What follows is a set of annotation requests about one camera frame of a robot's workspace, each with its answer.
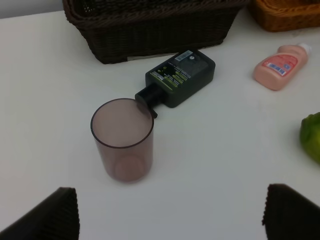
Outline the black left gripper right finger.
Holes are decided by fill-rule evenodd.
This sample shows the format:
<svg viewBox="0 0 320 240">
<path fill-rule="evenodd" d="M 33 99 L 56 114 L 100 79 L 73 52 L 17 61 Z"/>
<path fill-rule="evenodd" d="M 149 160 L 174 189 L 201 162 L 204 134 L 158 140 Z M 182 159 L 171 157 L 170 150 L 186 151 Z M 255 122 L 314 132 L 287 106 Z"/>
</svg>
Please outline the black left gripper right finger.
<svg viewBox="0 0 320 240">
<path fill-rule="evenodd" d="M 262 225 L 268 240 L 318 240 L 320 207 L 286 184 L 270 184 Z"/>
</svg>

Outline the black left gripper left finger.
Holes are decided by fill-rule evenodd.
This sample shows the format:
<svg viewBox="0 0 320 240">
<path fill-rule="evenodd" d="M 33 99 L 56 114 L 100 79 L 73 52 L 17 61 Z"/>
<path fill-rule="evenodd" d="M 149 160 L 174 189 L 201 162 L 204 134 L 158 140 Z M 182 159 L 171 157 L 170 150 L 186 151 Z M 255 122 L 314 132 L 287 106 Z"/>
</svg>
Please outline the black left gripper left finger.
<svg viewBox="0 0 320 240">
<path fill-rule="evenodd" d="M 80 216 L 76 189 L 60 187 L 0 232 L 2 240 L 78 240 Z"/>
</svg>

